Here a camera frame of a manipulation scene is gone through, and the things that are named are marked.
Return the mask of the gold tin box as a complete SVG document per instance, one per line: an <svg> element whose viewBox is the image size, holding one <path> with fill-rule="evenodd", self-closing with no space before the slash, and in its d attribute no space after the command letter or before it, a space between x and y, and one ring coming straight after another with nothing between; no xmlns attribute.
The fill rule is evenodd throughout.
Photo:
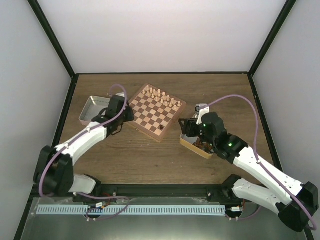
<svg viewBox="0 0 320 240"><path fill-rule="evenodd" d="M187 137L181 133L179 142L183 147L202 158L210 159L213 156L212 147L208 143L204 143L200 137Z"/></svg>

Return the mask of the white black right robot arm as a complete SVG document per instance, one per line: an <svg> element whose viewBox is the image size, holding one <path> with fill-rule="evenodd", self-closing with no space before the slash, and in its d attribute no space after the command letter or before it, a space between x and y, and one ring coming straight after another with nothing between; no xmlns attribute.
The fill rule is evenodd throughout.
<svg viewBox="0 0 320 240"><path fill-rule="evenodd" d="M262 186L242 177L232 177L233 183L222 188L223 198L229 202L249 200L272 212L288 228L302 232L319 208L318 188L311 182L302 183L280 171L244 140L227 132L223 120L215 112L198 118L179 119L182 134L198 137L219 158L246 171Z"/></svg>

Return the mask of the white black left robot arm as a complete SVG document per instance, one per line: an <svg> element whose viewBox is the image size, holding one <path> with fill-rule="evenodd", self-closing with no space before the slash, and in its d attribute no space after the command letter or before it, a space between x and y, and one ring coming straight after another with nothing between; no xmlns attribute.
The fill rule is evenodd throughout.
<svg viewBox="0 0 320 240"><path fill-rule="evenodd" d="M77 161L92 147L122 130L125 122L134 120L127 97L114 95L108 106L77 135L57 146L45 146L39 154L33 181L41 197L82 193L91 202L97 202L102 189L89 175L74 173Z"/></svg>

